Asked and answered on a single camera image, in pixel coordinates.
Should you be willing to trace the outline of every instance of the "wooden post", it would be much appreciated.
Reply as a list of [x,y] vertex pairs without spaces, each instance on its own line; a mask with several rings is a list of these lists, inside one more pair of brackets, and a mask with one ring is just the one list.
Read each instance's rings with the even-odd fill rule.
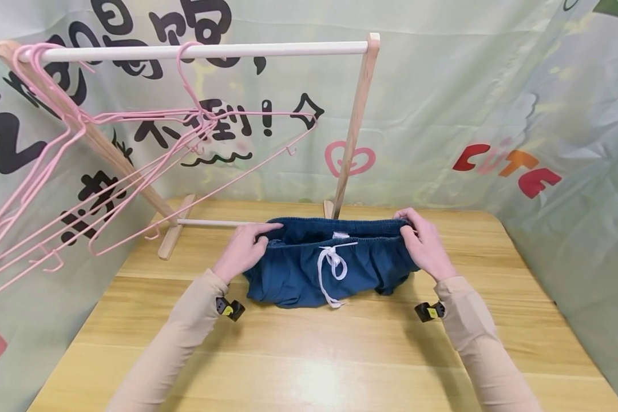
[[[13,40],[5,40],[0,42],[0,60],[4,62],[4,64],[8,66],[8,68],[14,71],[14,73],[15,70],[13,65],[13,58],[14,53],[19,47],[20,44],[18,42],[14,42]],[[22,71],[27,75],[27,78],[30,79],[33,83],[35,83],[35,86],[39,88],[42,93],[45,93],[49,99],[54,101],[54,103],[58,105],[59,108],[61,108],[64,114],[67,114],[67,116],[72,116],[72,113],[74,113],[72,107],[68,103],[66,103],[66,101],[61,100],[58,97],[55,97],[52,93],[47,92],[48,86],[44,85],[43,80],[40,79],[39,75],[36,74],[35,70],[29,63],[22,64],[19,67],[22,68]],[[128,160],[123,157],[122,153],[117,148],[115,148],[110,142],[110,140],[108,140],[105,135],[102,134],[101,131],[92,123],[87,124],[87,133],[85,134],[82,141],[87,143],[87,145],[94,152],[96,152],[97,155],[101,156],[102,159],[104,159],[113,168],[113,171],[121,175],[122,178],[127,177],[128,175],[136,171],[133,165],[131,165]],[[139,177],[140,175],[133,175],[126,181],[132,183]],[[156,190],[154,190],[153,187],[145,187],[140,193],[144,196],[148,203],[151,204],[154,209],[156,209],[157,212],[160,213],[162,216],[168,217],[174,214],[174,209],[172,209],[170,205],[165,202],[165,200],[158,194],[158,192],[156,192]],[[169,220],[169,224],[172,226],[176,226],[176,218],[171,218]]]
[[343,205],[343,196],[346,191],[346,183],[352,165],[352,156],[354,149],[357,146],[357,137],[362,126],[364,111],[366,108],[366,99],[369,97],[369,89],[371,87],[371,79],[373,78],[373,70],[375,69],[375,60],[378,59],[380,50],[380,35],[378,33],[369,34],[369,49],[362,56],[362,65],[359,69],[359,80],[357,81],[357,91],[354,95],[354,103],[352,105],[351,121],[348,126],[348,136],[346,138],[346,147],[343,152],[343,160],[341,161],[341,171],[339,173],[339,182],[336,184],[336,195],[334,196],[334,208],[332,209],[332,219],[338,219]]

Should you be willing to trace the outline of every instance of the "fabric banner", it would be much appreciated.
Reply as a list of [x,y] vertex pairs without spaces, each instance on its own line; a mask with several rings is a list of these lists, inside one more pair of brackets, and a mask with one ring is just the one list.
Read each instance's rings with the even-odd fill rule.
[[[382,47],[346,203],[495,214],[618,393],[618,0],[0,1],[0,40],[65,47],[364,40],[371,31]],[[295,156],[275,158],[216,197],[334,196],[360,60],[184,61],[214,113],[318,118]],[[95,73],[45,66],[88,113],[192,106],[173,60],[89,64]],[[210,192],[311,126],[302,116],[227,117],[201,156],[187,156],[154,187],[165,198]],[[100,128],[140,167],[191,127]],[[53,110],[0,61],[0,207],[37,159],[54,155],[48,143],[62,131]],[[74,145],[6,246],[116,177]],[[152,216],[139,199],[97,244],[128,237]],[[92,256],[91,237],[62,249],[57,272],[35,270],[0,294],[0,411],[27,408],[128,255],[130,244]],[[1,274],[0,285],[17,273]]]

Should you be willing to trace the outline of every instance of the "exclamation mark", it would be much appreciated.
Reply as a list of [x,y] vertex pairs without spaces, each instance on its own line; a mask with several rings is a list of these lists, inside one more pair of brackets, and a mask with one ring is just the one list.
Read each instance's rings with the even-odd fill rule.
[[[261,112],[269,113],[271,111],[272,111],[272,101],[270,100],[262,101],[261,102]],[[270,137],[272,135],[272,130],[270,130],[270,127],[272,127],[272,116],[270,116],[270,114],[264,114],[262,118],[264,120],[264,127],[266,127],[266,129],[264,130],[264,135]]]

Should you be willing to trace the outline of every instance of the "person's right hand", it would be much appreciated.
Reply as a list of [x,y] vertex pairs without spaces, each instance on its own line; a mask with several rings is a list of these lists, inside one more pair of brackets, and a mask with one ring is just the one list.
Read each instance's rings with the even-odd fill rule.
[[401,227],[405,247],[418,267],[425,270],[435,282],[457,276],[434,224],[419,216],[412,208],[399,210],[393,218],[408,220],[417,230],[415,232],[408,225]]

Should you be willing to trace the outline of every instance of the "blue shorts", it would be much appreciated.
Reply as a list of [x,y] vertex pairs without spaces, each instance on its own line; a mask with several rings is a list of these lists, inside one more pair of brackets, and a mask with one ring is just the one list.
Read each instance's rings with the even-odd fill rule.
[[339,299],[361,291],[391,295],[419,270],[401,237],[404,220],[280,217],[270,223],[284,227],[265,234],[265,255],[244,273],[247,296],[258,302],[339,307]]

